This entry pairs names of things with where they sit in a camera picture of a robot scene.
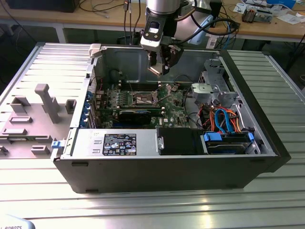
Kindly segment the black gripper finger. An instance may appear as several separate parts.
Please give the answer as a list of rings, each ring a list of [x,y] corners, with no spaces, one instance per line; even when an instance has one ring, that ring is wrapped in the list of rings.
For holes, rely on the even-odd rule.
[[[170,71],[170,68],[178,63],[183,51],[183,47],[178,45],[163,45],[161,47],[162,75],[166,75]]]
[[[154,67],[157,64],[157,53],[148,51],[149,68]]]

